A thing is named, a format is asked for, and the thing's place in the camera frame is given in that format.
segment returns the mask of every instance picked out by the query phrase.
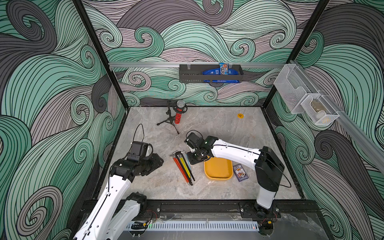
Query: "tripod stand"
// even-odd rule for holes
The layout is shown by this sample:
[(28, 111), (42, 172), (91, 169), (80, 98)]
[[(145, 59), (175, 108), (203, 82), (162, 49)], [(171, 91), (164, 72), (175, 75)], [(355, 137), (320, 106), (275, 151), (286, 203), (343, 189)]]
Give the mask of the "tripod stand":
[(175, 129), (176, 129), (177, 134), (180, 134), (179, 131), (177, 130), (175, 124), (174, 124), (174, 121), (175, 121), (175, 117), (176, 117), (176, 116), (172, 116), (172, 115), (171, 115), (170, 107), (172, 107), (173, 110), (175, 110), (176, 113), (180, 113), (180, 114), (181, 114), (181, 113), (185, 113), (185, 112), (187, 111), (187, 107), (185, 106), (185, 107), (182, 108), (182, 109), (176, 108), (176, 106), (171, 106), (171, 101), (167, 101), (167, 107), (168, 107), (168, 111), (166, 112), (166, 114), (168, 114), (169, 117), (168, 117), (166, 120), (157, 123), (156, 125), (160, 125), (160, 124), (166, 122), (166, 123), (171, 124), (172, 126), (174, 126)]

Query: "yellow handle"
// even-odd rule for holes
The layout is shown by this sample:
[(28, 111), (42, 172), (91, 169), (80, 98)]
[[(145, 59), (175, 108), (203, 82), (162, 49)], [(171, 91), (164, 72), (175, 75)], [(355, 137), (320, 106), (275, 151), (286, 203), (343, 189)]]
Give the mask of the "yellow handle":
[(191, 173), (188, 171), (188, 168), (187, 168), (187, 165), (186, 165), (186, 163), (185, 163), (185, 160), (184, 160), (184, 158), (183, 157), (181, 157), (181, 156), (179, 156), (179, 158), (180, 158), (180, 161), (181, 161), (181, 163), (183, 164), (183, 166), (184, 166), (184, 169), (185, 169), (185, 171), (187, 172), (187, 174), (188, 174), (188, 177), (190, 178), (191, 177)]

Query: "wall mural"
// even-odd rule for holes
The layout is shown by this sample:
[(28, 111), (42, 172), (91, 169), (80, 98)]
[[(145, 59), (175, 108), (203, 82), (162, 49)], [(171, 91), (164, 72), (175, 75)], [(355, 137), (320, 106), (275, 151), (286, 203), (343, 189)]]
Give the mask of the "wall mural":
[[(325, 10), (298, 61), (357, 125), (384, 149), (384, 2)], [(322, 127), (291, 114), (277, 93), (267, 108), (308, 199), (335, 239), (384, 238), (384, 175), (335, 121)]]
[(0, 2), (1, 239), (69, 238), (124, 114), (71, 0)]
[[(83, 0), (109, 61), (285, 63), (317, 0)], [(260, 106), (279, 72), (244, 69), (240, 84), (180, 83), (176, 68), (115, 68), (130, 106), (184, 99)]]

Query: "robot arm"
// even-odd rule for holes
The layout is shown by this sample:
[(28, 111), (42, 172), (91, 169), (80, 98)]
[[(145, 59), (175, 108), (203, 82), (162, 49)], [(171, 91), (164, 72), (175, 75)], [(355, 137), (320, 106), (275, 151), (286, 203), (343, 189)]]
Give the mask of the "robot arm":
[(77, 240), (118, 239), (126, 223), (146, 209), (146, 196), (132, 193), (123, 208), (112, 218), (123, 194), (135, 176), (148, 175), (163, 165), (163, 159), (152, 153), (146, 157), (150, 144), (134, 141), (127, 155), (117, 160), (111, 168), (108, 184), (91, 214), (75, 234)]
[(187, 153), (191, 164), (206, 161), (210, 157), (221, 157), (255, 170), (260, 185), (257, 204), (264, 209), (270, 209), (285, 168), (271, 148), (264, 146), (263, 149), (251, 149), (212, 136), (204, 140), (193, 132), (184, 142), (191, 149)]

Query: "red microphone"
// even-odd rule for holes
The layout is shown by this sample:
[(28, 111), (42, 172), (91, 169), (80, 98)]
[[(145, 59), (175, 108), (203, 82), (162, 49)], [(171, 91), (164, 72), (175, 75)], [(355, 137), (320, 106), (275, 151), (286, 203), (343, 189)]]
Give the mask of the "red microphone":
[(175, 109), (176, 110), (175, 124), (179, 124), (181, 119), (181, 114), (183, 113), (183, 108), (185, 107), (185, 102), (184, 100), (179, 100), (177, 101), (176, 105), (177, 105), (177, 108)]

